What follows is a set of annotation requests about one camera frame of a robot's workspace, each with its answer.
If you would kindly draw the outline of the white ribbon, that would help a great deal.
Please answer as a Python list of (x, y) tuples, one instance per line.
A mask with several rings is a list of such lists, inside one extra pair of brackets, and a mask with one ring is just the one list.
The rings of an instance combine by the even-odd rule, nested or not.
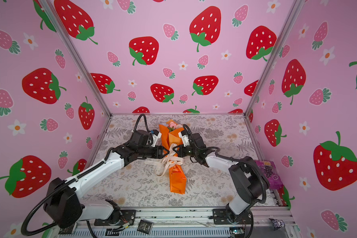
[(158, 177), (162, 177), (170, 168), (173, 168), (176, 165), (183, 164), (183, 158), (178, 157), (177, 153), (173, 150), (177, 144), (173, 143), (169, 148), (169, 154), (165, 156), (161, 162), (157, 161), (147, 161), (146, 165), (154, 167), (154, 173)]

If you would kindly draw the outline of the pink fake rose stem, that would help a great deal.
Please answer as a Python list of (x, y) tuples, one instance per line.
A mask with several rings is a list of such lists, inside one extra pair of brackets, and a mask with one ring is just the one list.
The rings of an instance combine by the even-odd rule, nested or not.
[(179, 128), (179, 124), (175, 123), (174, 121), (171, 121), (168, 123), (167, 128), (169, 129), (169, 131), (174, 131)]

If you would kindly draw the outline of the orange wrapping paper sheet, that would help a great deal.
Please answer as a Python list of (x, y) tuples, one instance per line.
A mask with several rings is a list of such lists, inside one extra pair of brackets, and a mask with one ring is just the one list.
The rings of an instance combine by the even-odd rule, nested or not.
[[(182, 144), (182, 140), (179, 137), (179, 133), (183, 131), (183, 127), (182, 125), (179, 124), (179, 128), (177, 128), (174, 131), (169, 131), (167, 126), (168, 123), (171, 121), (173, 120), (169, 120), (168, 122), (166, 122), (165, 126), (159, 125), (160, 133), (162, 134), (161, 136), (162, 146), (164, 146), (166, 149), (169, 149), (173, 143), (177, 145)], [(181, 166), (182, 165), (176, 165), (173, 168), (170, 168), (166, 172), (169, 175), (170, 192), (172, 193), (185, 194), (187, 178)]]

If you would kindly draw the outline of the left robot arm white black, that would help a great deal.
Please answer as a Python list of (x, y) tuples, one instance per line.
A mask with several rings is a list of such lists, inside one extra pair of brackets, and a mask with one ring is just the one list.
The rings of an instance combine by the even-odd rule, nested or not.
[[(36, 235), (54, 226), (64, 229), (76, 222), (93, 219), (103, 220), (111, 225), (124, 221), (121, 209), (115, 202), (107, 199), (101, 204), (85, 205), (81, 199), (100, 181), (136, 160), (166, 157), (169, 150), (157, 145), (161, 137), (162, 134), (158, 130), (134, 131), (129, 141), (110, 148), (100, 162), (65, 180), (54, 179), (49, 184), (46, 197), (31, 210), (22, 223), (22, 235)], [(52, 218), (53, 223), (35, 231), (29, 231), (27, 229), (29, 222), (41, 207)]]

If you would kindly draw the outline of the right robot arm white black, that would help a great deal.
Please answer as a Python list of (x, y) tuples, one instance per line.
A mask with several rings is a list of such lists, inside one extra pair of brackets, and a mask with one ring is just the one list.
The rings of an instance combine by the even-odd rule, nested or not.
[(220, 148), (207, 147), (198, 133), (189, 135), (181, 132), (179, 137), (182, 145), (173, 148), (179, 157), (189, 156), (201, 165), (230, 174), (238, 194), (226, 205), (226, 219), (230, 223), (239, 222), (255, 204), (266, 202), (270, 184), (254, 159), (222, 155)]

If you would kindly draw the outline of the floral patterned table mat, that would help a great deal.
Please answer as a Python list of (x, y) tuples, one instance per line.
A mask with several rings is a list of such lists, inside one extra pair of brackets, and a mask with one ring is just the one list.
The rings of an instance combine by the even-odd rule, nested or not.
[[(192, 132), (201, 135), (207, 146), (219, 147), (222, 155), (257, 159), (243, 115), (150, 114), (139, 123), (136, 119), (136, 115), (113, 116), (96, 161), (103, 159), (109, 148), (129, 140), (134, 127), (157, 129), (170, 120), (188, 125)], [(223, 207), (237, 195), (231, 176), (220, 169), (205, 167), (187, 157), (182, 169), (187, 178), (184, 194), (170, 191), (169, 175), (160, 160), (147, 159), (112, 173), (91, 188), (83, 200), (110, 199), (121, 207)]]

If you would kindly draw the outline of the purple snack bag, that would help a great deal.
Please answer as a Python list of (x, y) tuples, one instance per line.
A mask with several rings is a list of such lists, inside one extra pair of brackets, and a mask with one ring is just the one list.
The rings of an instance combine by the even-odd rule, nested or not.
[(281, 189), (284, 185), (277, 173), (274, 162), (270, 161), (255, 161), (270, 183), (270, 189)]

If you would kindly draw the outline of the black square tag middle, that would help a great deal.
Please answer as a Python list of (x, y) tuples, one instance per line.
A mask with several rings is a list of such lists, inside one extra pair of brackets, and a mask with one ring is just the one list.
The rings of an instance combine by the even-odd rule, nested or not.
[(152, 227), (153, 227), (152, 222), (142, 219), (139, 222), (137, 231), (149, 235), (151, 233)]

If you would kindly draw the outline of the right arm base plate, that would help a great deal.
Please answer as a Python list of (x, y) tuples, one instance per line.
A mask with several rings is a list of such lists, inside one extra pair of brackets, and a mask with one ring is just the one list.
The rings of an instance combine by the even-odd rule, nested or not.
[(253, 214), (250, 210), (235, 215), (230, 209), (213, 209), (209, 219), (216, 225), (251, 225)]

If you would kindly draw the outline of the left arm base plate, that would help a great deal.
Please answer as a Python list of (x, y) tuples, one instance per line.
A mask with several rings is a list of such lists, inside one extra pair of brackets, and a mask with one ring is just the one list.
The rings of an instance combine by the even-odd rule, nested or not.
[(108, 219), (96, 219), (94, 226), (115, 226), (120, 227), (123, 225), (132, 226), (135, 222), (136, 210), (122, 209), (115, 210)]

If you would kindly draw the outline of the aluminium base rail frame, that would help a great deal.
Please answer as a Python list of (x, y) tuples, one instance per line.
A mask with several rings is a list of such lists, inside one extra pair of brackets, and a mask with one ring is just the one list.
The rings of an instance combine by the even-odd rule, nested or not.
[[(67, 229), (53, 228), (50, 238), (300, 238), (301, 232), (286, 207), (253, 207), (251, 225), (216, 225), (209, 217), (221, 207), (125, 207), (136, 210), (132, 226), (94, 226), (95, 220), (80, 221)], [(283, 220), (274, 230), (269, 219)], [(153, 223), (149, 235), (137, 231), (140, 220)]]

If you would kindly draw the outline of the left aluminium corner post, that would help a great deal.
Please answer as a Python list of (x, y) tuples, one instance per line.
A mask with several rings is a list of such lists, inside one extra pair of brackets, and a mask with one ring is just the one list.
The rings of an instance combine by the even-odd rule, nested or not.
[(67, 48), (69, 54), (71, 55), (75, 65), (77, 66), (79, 72), (84, 77), (87, 85), (90, 87), (91, 92), (93, 93), (94, 97), (98, 101), (99, 105), (101, 106), (103, 112), (108, 118), (112, 117), (112, 113), (105, 103), (103, 97), (101, 96), (100, 91), (98, 90), (89, 70), (87, 69), (84, 61), (82, 60), (79, 51), (74, 46), (73, 42), (70, 39), (68, 32), (65, 30), (63, 23), (58, 17), (58, 14), (54, 8), (54, 4), (52, 1), (47, 0), (40, 0), (41, 6), (44, 8), (46, 15), (48, 16), (51, 23), (54, 25), (57, 33), (59, 34), (62, 42), (64, 43), (65, 47)]

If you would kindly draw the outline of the aluminium corner post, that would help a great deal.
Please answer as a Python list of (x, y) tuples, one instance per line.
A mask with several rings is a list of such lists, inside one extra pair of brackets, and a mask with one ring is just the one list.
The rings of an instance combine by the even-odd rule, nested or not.
[(279, 56), (279, 51), (281, 50), (281, 48), (283, 47), (283, 45), (285, 44), (285, 41), (288, 38), (288, 35), (290, 33), (290, 31), (292, 30), (300, 12), (301, 9), (303, 8), (303, 5), (305, 4), (304, 0), (296, 0), (293, 2), (292, 7), (290, 8), (289, 14), (287, 16), (287, 19), (285, 20), (283, 27), (281, 29), (281, 32), (277, 38), (276, 44), (274, 46), (274, 49), (272, 50), (272, 52), (270, 53), (270, 57), (268, 59), (268, 62), (266, 64), (266, 66), (263, 68), (262, 74), (260, 79), (258, 80), (258, 84), (255, 88), (255, 91), (253, 93), (253, 96), (249, 102), (249, 105), (247, 107), (247, 110), (245, 112), (245, 118), (248, 119), (254, 104), (262, 90), (262, 87), (265, 84), (266, 79), (268, 78), (270, 72), (273, 69), (273, 66), (275, 64), (275, 62), (277, 61), (277, 58)]
[(57, 33), (59, 34), (62, 42), (64, 43), (65, 47), (67, 48), (69, 54), (71, 55), (75, 65), (77, 66), (79, 72), (84, 77), (87, 85), (90, 87), (91, 92), (93, 93), (94, 97), (98, 101), (99, 105), (101, 106), (103, 112), (108, 118), (112, 117), (112, 113), (105, 103), (103, 97), (101, 96), (100, 91), (98, 90), (89, 70), (87, 69), (84, 61), (82, 60), (79, 51), (74, 46), (73, 42), (70, 39), (68, 32), (65, 30), (63, 23), (58, 17), (58, 14), (54, 8), (54, 4), (52, 1), (47, 0), (40, 0), (41, 6), (44, 8), (46, 15), (48, 16), (51, 23), (54, 25)]

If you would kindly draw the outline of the right aluminium corner post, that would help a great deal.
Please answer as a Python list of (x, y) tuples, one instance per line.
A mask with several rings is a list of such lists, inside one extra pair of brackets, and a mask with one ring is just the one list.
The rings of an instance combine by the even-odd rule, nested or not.
[(290, 31), (292, 30), (300, 12), (301, 9), (303, 8), (303, 5), (305, 4), (304, 0), (296, 0), (293, 2), (292, 7), (290, 8), (289, 14), (287, 16), (287, 19), (285, 20), (283, 27), (281, 29), (281, 32), (277, 38), (276, 44), (274, 46), (274, 49), (272, 50), (272, 52), (270, 53), (270, 57), (268, 59), (268, 62), (266, 64), (266, 66), (263, 68), (262, 74), (260, 79), (258, 80), (258, 84), (255, 88), (255, 91), (253, 93), (253, 96), (249, 102), (249, 105), (247, 107), (247, 110), (245, 112), (245, 118), (248, 119), (254, 104), (262, 90), (262, 87), (265, 84), (266, 79), (268, 78), (270, 72), (273, 69), (273, 66), (275, 64), (275, 62), (277, 61), (277, 58), (279, 56), (279, 51), (281, 50), (281, 48), (283, 47), (283, 45), (285, 44), (285, 41), (288, 38), (288, 35), (290, 33)]

